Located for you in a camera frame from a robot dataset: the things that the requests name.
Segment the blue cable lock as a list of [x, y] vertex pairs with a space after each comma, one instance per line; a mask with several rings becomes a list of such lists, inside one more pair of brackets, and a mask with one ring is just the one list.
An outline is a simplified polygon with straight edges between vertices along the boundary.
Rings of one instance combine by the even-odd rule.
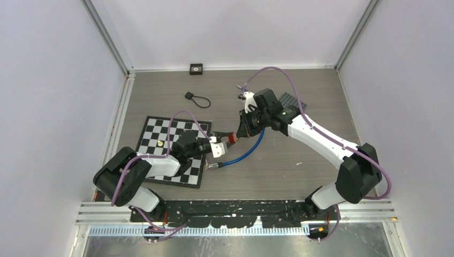
[[243, 154], [242, 156], [234, 159], [234, 160], [231, 160], [231, 161], [227, 161], [227, 162], [218, 162], [218, 163], [212, 163], [212, 164], [208, 164], [206, 163], [204, 166], [203, 166], [203, 170], [209, 170], [209, 169], [218, 169], [218, 168], [222, 168], [222, 167], [225, 167], [225, 166], [229, 166], [229, 165], [232, 165], [232, 164], [236, 164], [242, 160], [244, 160], [245, 158], [247, 158], [249, 155], [251, 155], [252, 152], [254, 152], [257, 147], [259, 146], [260, 142], [262, 141], [263, 139], [263, 136], [264, 136], [264, 132], [265, 130], [262, 130], [261, 131], [261, 134], [260, 136], [258, 137], [258, 140], [257, 142], [253, 145], [253, 147], [247, 151], [245, 154]]

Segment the red cable padlock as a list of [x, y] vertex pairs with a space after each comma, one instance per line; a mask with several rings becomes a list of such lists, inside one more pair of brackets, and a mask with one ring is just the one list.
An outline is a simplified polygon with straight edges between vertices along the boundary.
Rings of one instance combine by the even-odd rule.
[[228, 141], [227, 141], [228, 145], [233, 145], [236, 142], [237, 142], [237, 136], [235, 133], [231, 133], [230, 135], [228, 135]]

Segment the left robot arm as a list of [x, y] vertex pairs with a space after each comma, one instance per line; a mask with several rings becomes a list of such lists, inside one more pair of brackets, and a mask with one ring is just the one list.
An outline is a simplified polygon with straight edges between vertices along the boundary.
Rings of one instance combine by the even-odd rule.
[[233, 132], [213, 132], [209, 138], [198, 138], [197, 131], [184, 131], [170, 143], [169, 153], [152, 156], [122, 148], [94, 176], [94, 185], [117, 207], [129, 206], [141, 211], [152, 222], [165, 213], [164, 200], [142, 186], [145, 179], [156, 176], [183, 175], [198, 157], [224, 155], [236, 142]]

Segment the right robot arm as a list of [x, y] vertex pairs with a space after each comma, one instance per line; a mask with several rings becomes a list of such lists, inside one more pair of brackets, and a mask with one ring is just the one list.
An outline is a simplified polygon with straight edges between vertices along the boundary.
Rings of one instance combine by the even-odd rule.
[[244, 103], [239, 112], [237, 137], [250, 138], [271, 128], [298, 140], [326, 158], [337, 170], [336, 181], [311, 193], [294, 214], [319, 220], [327, 209], [342, 203], [359, 203], [383, 179], [375, 148], [346, 141], [320, 127], [295, 106], [283, 107], [271, 89], [238, 95]]

